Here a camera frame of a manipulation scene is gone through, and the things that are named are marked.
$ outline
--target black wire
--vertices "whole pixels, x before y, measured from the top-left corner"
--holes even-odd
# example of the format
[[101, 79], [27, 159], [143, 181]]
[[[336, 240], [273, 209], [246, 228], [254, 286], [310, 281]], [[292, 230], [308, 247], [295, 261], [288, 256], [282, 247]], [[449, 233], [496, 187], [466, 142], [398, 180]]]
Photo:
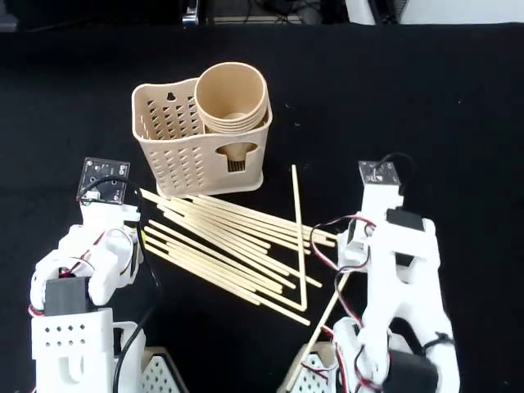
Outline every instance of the black wire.
[[[81, 200], [82, 196], [85, 195], [85, 193], [87, 191], [92, 190], [98, 184], [110, 182], [110, 181], [113, 181], [113, 180], [115, 180], [117, 182], [125, 183], [125, 184], [127, 184], [128, 186], [130, 186], [134, 190], [135, 194], [137, 194], [137, 197], [138, 197], [137, 211], [140, 213], [142, 211], [142, 205], [143, 205], [143, 196], [142, 196], [142, 193], [140, 192], [140, 187], [138, 185], [136, 185], [135, 183], [131, 182], [129, 179], [127, 179], [125, 177], [122, 177], [122, 176], [111, 175], [111, 176], [106, 176], [105, 178], [100, 178], [100, 179], [90, 183], [85, 188], [83, 188], [79, 192], [78, 198]], [[122, 348], [122, 351], [120, 352], [119, 358], [118, 358], [118, 360], [116, 362], [116, 366], [115, 366], [115, 374], [113, 376], [113, 393], [118, 393], [118, 384], [119, 384], [119, 380], [120, 380], [120, 370], [122, 369], [122, 365], [124, 363], [125, 355], [128, 353], [129, 348], [133, 344], [134, 340], [137, 338], [138, 334], [140, 333], [140, 331], [145, 326], [147, 320], [152, 316], [152, 314], [155, 311], [156, 307], [160, 303], [160, 299], [162, 297], [162, 286], [160, 284], [160, 281], [158, 280], [158, 277], [156, 276], [155, 270], [152, 268], [151, 264], [149, 263], [149, 261], [147, 260], [147, 257], [146, 257], [146, 247], [145, 247], [144, 241], [142, 239], [142, 224], [140, 222], [140, 219], [137, 222], [137, 233], [138, 233], [138, 244], [140, 245], [140, 249], [142, 250], [143, 263], [147, 267], [147, 269], [149, 270], [149, 273], [150, 273], [150, 275], [151, 275], [151, 277], [153, 279], [153, 282], [155, 283], [156, 299], [153, 302], [153, 304], [144, 313], [144, 315], [142, 316], [140, 321], [138, 321], [136, 328], [134, 329], [133, 333], [131, 334], [131, 336], [129, 337], [127, 342], [125, 343], [124, 348]]]
[[247, 13], [246, 13], [246, 19], [244, 19], [244, 21], [242, 23], [247, 23], [247, 21], [249, 20], [250, 16], [251, 16], [251, 12], [253, 11], [253, 3], [251, 2], [251, 0], [247, 0]]
[[396, 157], [404, 158], [409, 163], [409, 169], [410, 169], [409, 174], [407, 177], [405, 177], [405, 180], [402, 182], [402, 185], [400, 186], [400, 190], [399, 190], [399, 194], [404, 195], [404, 190], [406, 186], [408, 185], [408, 183], [413, 178], [413, 175], [415, 174], [415, 160], [413, 159], [412, 156], [410, 156], [409, 154], [403, 153], [402, 151], [394, 151], [390, 154], [385, 155], [384, 158], [378, 161], [375, 164], [374, 170], [378, 171], [381, 168], [381, 166], [383, 166], [387, 161], [391, 160], [392, 158], [396, 158]]

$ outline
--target brown paper cup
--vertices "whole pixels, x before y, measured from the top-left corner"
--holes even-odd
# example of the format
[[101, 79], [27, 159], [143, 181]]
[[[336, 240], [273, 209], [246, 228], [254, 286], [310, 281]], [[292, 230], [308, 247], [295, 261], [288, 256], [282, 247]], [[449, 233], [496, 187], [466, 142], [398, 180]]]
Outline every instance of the brown paper cup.
[[195, 103], [205, 124], [225, 133], [254, 128], [264, 117], [268, 89], [262, 74], [251, 65], [220, 63], [196, 82]]

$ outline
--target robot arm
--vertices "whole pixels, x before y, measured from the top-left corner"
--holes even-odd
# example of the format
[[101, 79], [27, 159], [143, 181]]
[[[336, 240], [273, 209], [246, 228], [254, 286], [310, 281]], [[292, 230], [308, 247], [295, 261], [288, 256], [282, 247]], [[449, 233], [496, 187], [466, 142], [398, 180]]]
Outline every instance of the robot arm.
[[[114, 323], [105, 305], [116, 289], [134, 282], [142, 262], [136, 206], [123, 203], [125, 183], [103, 181], [84, 195], [87, 184], [118, 174], [129, 164], [86, 159], [79, 185], [83, 223], [73, 225], [58, 247], [40, 260], [31, 278], [32, 352], [39, 393], [110, 393], [115, 376], [115, 332], [120, 346], [138, 329]], [[119, 391], [141, 391], [142, 331], [122, 360]]]
[[[435, 225], [398, 209], [402, 197], [392, 163], [380, 172], [372, 168], [360, 163], [364, 198], [357, 215], [376, 226], [371, 233], [365, 224], [350, 225], [338, 239], [340, 268], [368, 261], [359, 270], [368, 274], [362, 326], [344, 318], [333, 329], [349, 373], [346, 391], [355, 392], [359, 386], [359, 393], [368, 393], [373, 392], [369, 386], [379, 386], [386, 393], [458, 392], [453, 331], [440, 293]], [[393, 318], [407, 321], [423, 347], [429, 344], [425, 354], [414, 355], [406, 340], [390, 331]]]

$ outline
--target table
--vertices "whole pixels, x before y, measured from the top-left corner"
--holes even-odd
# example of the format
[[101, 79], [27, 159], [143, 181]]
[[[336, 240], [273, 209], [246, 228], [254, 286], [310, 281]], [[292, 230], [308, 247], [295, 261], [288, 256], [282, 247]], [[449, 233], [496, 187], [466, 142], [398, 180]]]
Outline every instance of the table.
[[[133, 88], [197, 76], [228, 60], [263, 72], [274, 121], [264, 185], [227, 199], [292, 219], [289, 169], [296, 163], [303, 220], [314, 224], [359, 208], [357, 160], [409, 153], [417, 176], [404, 205], [436, 222], [463, 391], [519, 390], [523, 39], [520, 25], [0, 36], [2, 391], [34, 385], [29, 280], [34, 264], [80, 222], [75, 193], [84, 157], [129, 160], [131, 179], [153, 189], [131, 135]], [[157, 213], [148, 206], [145, 215]], [[312, 327], [152, 259], [165, 298], [146, 326], [148, 345], [169, 350], [191, 391], [275, 391]], [[332, 273], [313, 258], [306, 263], [325, 282], [309, 293], [307, 317], [316, 321]], [[350, 283], [348, 299], [359, 310], [364, 293], [364, 277]], [[152, 296], [141, 274], [111, 301], [115, 318], [136, 320]]]

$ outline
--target beige plastic basket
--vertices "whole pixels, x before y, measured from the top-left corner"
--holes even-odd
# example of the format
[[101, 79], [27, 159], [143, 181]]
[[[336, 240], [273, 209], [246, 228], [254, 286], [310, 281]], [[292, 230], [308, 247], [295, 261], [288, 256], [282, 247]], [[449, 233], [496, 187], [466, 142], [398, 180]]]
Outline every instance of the beige plastic basket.
[[[197, 79], [141, 84], [132, 95], [133, 135], [140, 142], [164, 197], [252, 191], [263, 181], [262, 163], [271, 106], [257, 129], [239, 134], [205, 133], [197, 114]], [[221, 147], [253, 143], [245, 161], [229, 161]]]

